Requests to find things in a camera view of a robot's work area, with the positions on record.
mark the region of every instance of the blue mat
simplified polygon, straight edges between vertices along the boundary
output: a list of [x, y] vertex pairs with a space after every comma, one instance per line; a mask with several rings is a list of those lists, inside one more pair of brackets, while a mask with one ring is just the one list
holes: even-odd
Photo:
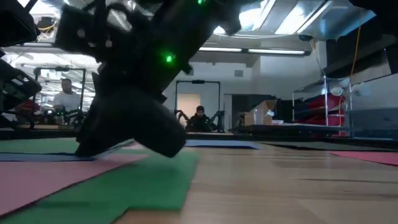
[[235, 140], [188, 140], [185, 147], [222, 147], [233, 149], [261, 149], [261, 144]]

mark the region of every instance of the black frame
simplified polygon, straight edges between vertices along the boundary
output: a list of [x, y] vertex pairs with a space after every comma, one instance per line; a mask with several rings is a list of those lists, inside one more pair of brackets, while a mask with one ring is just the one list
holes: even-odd
[[178, 97], [178, 84], [179, 83], [192, 83], [192, 84], [205, 84], [205, 83], [215, 83], [218, 84], [218, 111], [220, 111], [220, 104], [221, 104], [221, 82], [218, 81], [204, 81], [204, 80], [177, 80], [175, 82], [175, 102], [174, 102], [174, 109], [177, 109], [177, 97]]
[[[83, 71], [83, 78], [81, 80], [81, 94], [80, 94], [80, 110], [83, 111], [83, 97], [85, 94], [85, 85], [86, 85], [86, 73], [87, 69], [85, 68], [68, 68], [68, 67], [37, 67], [35, 68], [35, 71], [41, 71], [43, 69], [46, 70], [55, 70], [56, 72], [59, 71], [69, 71], [69, 70], [74, 70], [74, 71]], [[39, 73], [35, 72], [35, 80], [38, 81], [39, 79]], [[36, 95], [33, 96], [33, 102], [36, 102]]]

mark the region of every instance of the man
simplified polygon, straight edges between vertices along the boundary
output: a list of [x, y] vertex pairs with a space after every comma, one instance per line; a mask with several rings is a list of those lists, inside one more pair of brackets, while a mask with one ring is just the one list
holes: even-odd
[[187, 127], [185, 127], [187, 132], [211, 132], [214, 129], [215, 125], [206, 116], [203, 106], [197, 107], [197, 112], [189, 119]]
[[80, 95], [72, 91], [72, 81], [65, 78], [61, 82], [62, 91], [54, 96], [54, 109], [65, 108], [65, 111], [77, 110], [80, 105]]

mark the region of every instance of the table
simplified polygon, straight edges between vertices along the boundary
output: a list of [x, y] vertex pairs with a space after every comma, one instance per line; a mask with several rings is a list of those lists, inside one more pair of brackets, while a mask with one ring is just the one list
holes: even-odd
[[183, 210], [127, 211], [115, 223], [370, 224], [398, 219], [398, 168], [264, 145], [201, 154]]

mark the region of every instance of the door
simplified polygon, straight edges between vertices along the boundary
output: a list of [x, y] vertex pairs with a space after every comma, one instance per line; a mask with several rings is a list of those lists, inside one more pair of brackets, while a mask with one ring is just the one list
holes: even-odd
[[[195, 115], [197, 106], [200, 105], [200, 94], [197, 93], [179, 93], [177, 95], [177, 109], [182, 110], [188, 118]], [[184, 118], [180, 119], [182, 125], [187, 125]]]

